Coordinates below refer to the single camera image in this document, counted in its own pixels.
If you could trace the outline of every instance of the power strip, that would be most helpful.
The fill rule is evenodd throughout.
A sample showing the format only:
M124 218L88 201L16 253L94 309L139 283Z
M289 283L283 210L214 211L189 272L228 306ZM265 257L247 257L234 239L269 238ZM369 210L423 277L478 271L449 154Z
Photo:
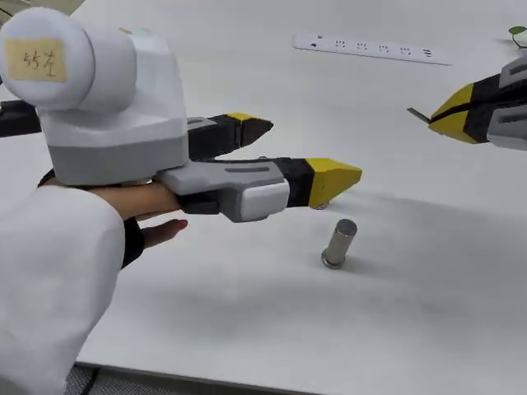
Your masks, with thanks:
M297 33L293 36L293 47L309 51L345 53L373 58L406 60L408 62L443 64L446 66L453 64L444 54L435 49L353 39L337 35Z

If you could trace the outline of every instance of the metal cylinder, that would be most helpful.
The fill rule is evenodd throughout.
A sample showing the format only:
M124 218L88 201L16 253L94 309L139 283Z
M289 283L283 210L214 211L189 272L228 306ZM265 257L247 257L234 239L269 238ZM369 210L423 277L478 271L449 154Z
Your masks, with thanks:
M346 253L357 234L357 224L342 219L337 222L328 248L322 253L322 262L330 269L339 269L346 261Z

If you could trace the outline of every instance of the plant leaf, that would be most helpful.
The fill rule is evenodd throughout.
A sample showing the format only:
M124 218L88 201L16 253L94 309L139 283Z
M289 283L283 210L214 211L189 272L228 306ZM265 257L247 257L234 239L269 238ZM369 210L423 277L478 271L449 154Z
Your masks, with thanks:
M527 27L525 26L514 26L509 29L509 33L511 33L512 35L518 35L520 33L523 33L526 30L527 30Z

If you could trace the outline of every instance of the black wristband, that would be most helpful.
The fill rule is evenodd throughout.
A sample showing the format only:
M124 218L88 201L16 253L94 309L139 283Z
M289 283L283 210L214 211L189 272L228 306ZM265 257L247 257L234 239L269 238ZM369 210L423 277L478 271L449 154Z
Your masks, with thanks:
M48 181L55 177L55 171L51 169L48 173L42 177L39 181L38 186L41 187ZM139 227L138 221L135 218L130 218L123 222L124 224L124 256L123 266L124 269L130 263L138 259L145 249L145 238L142 234L141 228Z

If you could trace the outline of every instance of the yellow fingertip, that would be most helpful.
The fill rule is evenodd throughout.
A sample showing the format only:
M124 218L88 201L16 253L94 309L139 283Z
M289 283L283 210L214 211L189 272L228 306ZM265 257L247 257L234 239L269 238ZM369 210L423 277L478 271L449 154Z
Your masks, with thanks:
M361 180L362 170L326 158L305 160L315 172L310 193L310 207L329 202Z
M227 115L231 118L238 119L241 122L246 121L247 119L256 118L256 117L253 117L252 115L245 114L245 113L228 113Z
M439 134L454 138L461 142L478 144L471 136L464 132L465 123L467 122L467 111L455 113L438 121L430 123L428 127Z
M446 110L451 109L452 107L470 103L473 89L473 83L464 86L459 91L455 92L431 117L434 118L439 114L443 114Z

